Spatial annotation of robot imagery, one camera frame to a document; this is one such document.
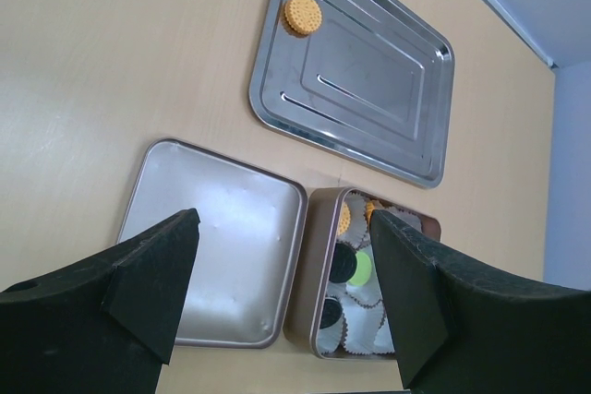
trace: black round object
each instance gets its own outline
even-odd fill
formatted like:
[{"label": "black round object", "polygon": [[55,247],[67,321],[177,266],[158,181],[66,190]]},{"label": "black round object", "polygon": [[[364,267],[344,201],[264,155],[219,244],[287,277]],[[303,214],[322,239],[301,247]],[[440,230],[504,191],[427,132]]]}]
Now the black round object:
[{"label": "black round object", "polygon": [[331,297],[324,299],[322,317],[320,318],[320,329],[331,327],[343,315],[343,307],[338,300]]},{"label": "black round object", "polygon": [[332,283],[345,283],[353,277],[356,268],[355,250],[347,244],[336,244],[332,255],[329,281]]}]

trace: silver tray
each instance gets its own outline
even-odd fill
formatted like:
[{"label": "silver tray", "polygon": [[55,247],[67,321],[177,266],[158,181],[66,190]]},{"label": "silver tray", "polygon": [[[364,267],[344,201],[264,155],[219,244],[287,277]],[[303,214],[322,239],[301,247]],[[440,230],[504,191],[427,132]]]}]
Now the silver tray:
[{"label": "silver tray", "polygon": [[281,332],[307,205],[296,182],[165,139],[146,153],[119,241],[196,208],[199,247],[175,343],[264,348]]},{"label": "silver tray", "polygon": [[443,175],[451,45],[396,0],[317,0],[306,38],[270,0],[250,82],[260,120],[423,187]]}]

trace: light wood surface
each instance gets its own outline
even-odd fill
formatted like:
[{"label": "light wood surface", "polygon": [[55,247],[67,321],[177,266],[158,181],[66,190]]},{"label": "light wood surface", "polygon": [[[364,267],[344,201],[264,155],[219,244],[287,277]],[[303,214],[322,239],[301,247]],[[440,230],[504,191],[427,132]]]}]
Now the light wood surface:
[{"label": "light wood surface", "polygon": [[[456,56],[443,182],[422,190],[263,127],[247,85],[268,0],[1,0],[0,287],[114,243],[144,150],[182,138],[307,188],[353,184],[443,241],[541,278],[554,78],[480,0],[401,0]],[[394,363],[176,348],[158,392],[400,388]]]}]

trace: green round object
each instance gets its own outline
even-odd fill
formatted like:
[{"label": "green round object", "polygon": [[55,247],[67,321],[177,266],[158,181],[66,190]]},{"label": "green round object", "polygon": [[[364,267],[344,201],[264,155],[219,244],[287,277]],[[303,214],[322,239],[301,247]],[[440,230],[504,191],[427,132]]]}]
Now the green round object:
[{"label": "green round object", "polygon": [[363,286],[371,277],[371,270],[373,269],[371,259],[363,251],[359,251],[355,257],[357,259],[357,268],[353,277],[349,279],[349,284],[353,286]]}]

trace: metal tray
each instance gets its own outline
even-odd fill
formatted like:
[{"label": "metal tray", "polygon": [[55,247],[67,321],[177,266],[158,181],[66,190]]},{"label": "metal tray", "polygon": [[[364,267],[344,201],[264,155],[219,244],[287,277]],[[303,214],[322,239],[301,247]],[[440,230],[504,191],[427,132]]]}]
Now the metal tray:
[{"label": "metal tray", "polygon": [[322,304],[331,273],[341,206],[351,192],[379,200],[385,206],[396,206],[415,213],[421,220],[423,234],[438,241],[441,239],[441,227],[436,219],[392,203],[385,198],[353,187],[315,190],[309,199],[308,222],[304,232],[301,258],[295,274],[293,295],[285,320],[285,332],[290,341],[321,359],[392,360],[396,358],[395,354],[354,355],[341,348],[332,354],[321,354],[316,345]]},{"label": "metal tray", "polygon": [[146,153],[119,241],[196,208],[199,248],[175,343],[264,348],[281,332],[307,206],[296,182],[165,139]]},{"label": "metal tray", "polygon": [[307,38],[271,0],[250,82],[260,120],[423,187],[443,175],[451,45],[396,0],[317,0]]}]

